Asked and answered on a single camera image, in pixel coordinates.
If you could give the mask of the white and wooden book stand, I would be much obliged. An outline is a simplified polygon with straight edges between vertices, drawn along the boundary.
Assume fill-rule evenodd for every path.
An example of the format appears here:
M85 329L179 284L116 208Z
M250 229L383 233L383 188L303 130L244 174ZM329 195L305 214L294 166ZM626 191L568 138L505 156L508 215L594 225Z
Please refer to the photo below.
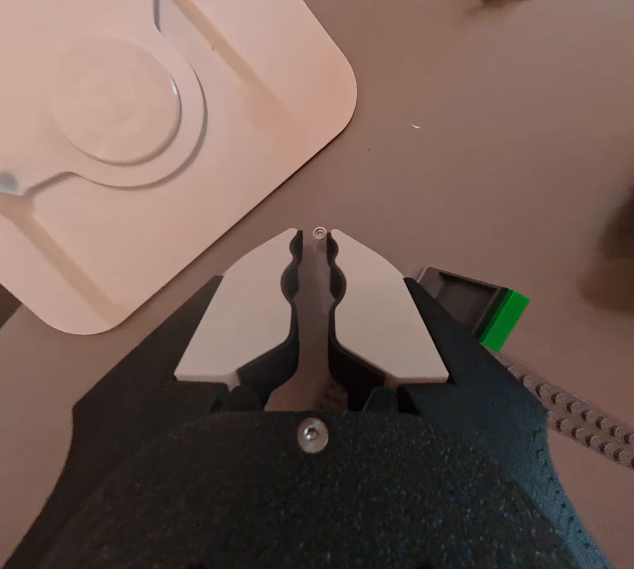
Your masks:
M60 332L118 326L356 102L303 0L1 0L1 285Z

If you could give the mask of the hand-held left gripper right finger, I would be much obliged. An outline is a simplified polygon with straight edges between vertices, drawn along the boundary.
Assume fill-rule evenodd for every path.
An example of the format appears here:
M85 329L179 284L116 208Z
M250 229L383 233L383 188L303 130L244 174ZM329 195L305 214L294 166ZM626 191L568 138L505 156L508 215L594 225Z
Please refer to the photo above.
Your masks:
M362 408L377 388L446 384L445 366L405 276L340 230L327 235L328 364L349 408Z

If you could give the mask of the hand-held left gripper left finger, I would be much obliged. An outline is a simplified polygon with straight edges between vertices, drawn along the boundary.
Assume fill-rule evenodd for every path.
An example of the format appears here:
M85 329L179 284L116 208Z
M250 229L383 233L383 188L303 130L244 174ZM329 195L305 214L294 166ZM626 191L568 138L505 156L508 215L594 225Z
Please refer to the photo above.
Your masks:
M178 381L241 386L267 405L299 364L302 253L303 232L290 228L225 272L176 367Z

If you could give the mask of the grey brick build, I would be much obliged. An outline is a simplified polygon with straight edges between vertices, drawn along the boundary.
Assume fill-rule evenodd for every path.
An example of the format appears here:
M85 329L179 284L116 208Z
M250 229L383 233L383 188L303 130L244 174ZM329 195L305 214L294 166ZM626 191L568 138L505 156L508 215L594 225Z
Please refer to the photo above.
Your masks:
M633 428L598 406L551 383L502 352L530 299L511 288L440 270L423 269L416 282L482 344L534 397L555 432L633 469Z

